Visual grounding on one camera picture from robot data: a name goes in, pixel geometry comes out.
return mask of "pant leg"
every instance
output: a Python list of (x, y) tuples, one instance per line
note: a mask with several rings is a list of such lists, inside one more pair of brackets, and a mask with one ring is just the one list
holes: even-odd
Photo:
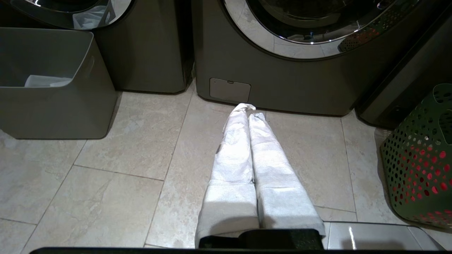
[(239, 104), (223, 129), (223, 140), (215, 154), (199, 213), (196, 247), (205, 236), (237, 237), (259, 228), (247, 109), (255, 107)]
[(266, 229), (309, 228), (325, 235), (323, 221), (264, 115), (251, 114), (249, 125), (260, 226)]

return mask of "floor tile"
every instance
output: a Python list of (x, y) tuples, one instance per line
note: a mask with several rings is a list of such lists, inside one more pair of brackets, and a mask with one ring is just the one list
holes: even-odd
[(1, 253), (19, 254), (27, 243), (35, 225), (0, 219)]
[(154, 245), (144, 245), (144, 248), (151, 248), (151, 249), (165, 249), (164, 247), (154, 246)]
[(124, 92), (108, 135), (87, 141), (75, 164), (163, 180), (192, 93)]
[(162, 182), (74, 166), (22, 253), (43, 246), (142, 247)]
[(328, 249), (422, 250), (406, 226), (332, 222)]
[(324, 221), (356, 221), (356, 213), (330, 209), (325, 207), (315, 207), (315, 210)]
[(149, 231), (147, 244), (193, 248), (215, 151), (234, 106), (193, 94)]
[(340, 118), (267, 111), (267, 121), (314, 205), (355, 211)]
[(452, 250), (452, 231), (446, 233), (437, 230), (423, 229), (429, 236), (448, 251)]
[(378, 129), (358, 119), (354, 111), (342, 118), (359, 222), (405, 224), (394, 215), (385, 199), (383, 168), (377, 143), (384, 140)]
[(84, 140), (16, 140), (0, 130), (0, 217), (37, 224)]

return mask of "gray plastic bin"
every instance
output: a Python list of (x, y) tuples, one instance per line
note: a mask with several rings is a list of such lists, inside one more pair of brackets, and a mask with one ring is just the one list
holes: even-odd
[[(25, 87), (30, 75), (72, 81), (59, 87)], [(0, 129), (4, 132), (30, 139), (102, 138), (116, 99), (92, 33), (0, 28)]]

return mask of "laundry basket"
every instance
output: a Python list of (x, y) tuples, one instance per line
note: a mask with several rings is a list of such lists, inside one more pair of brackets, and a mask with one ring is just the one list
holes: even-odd
[(0, 28), (0, 129), (15, 138), (102, 138), (117, 94), (90, 32)]
[(440, 84), (381, 146), (389, 197), (404, 219), (452, 227), (452, 84)]

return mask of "dryer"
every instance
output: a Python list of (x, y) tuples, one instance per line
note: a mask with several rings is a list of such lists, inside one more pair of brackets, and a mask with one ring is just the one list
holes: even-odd
[(193, 0), (199, 96), (343, 116), (441, 0)]
[(116, 89), (174, 93), (186, 88), (193, 66), (189, 1), (3, 2), (49, 28), (92, 31)]

